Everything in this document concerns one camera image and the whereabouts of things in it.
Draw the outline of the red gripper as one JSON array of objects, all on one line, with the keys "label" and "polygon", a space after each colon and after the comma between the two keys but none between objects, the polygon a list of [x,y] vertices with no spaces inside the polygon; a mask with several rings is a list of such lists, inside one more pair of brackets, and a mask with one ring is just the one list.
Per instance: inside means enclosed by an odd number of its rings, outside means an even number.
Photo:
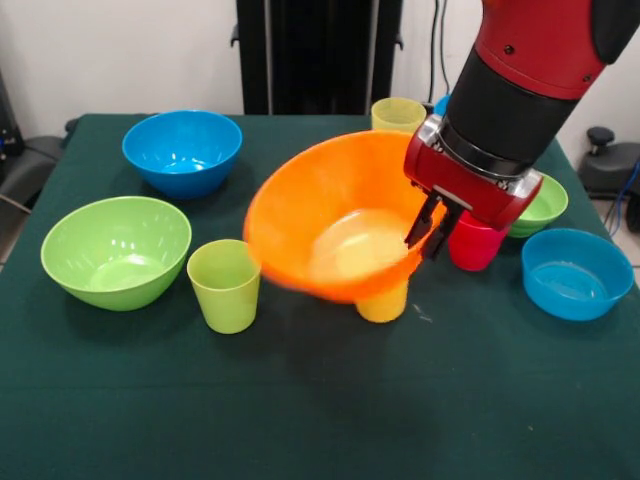
[{"label": "red gripper", "polygon": [[[538,194],[543,175],[528,169],[500,178],[461,160],[443,136],[453,129],[430,115],[416,130],[406,152],[405,175],[427,193],[405,238],[408,248],[423,247],[423,259],[434,260],[455,229],[464,209],[495,230],[510,227]],[[442,197],[454,203],[445,203]]]}]

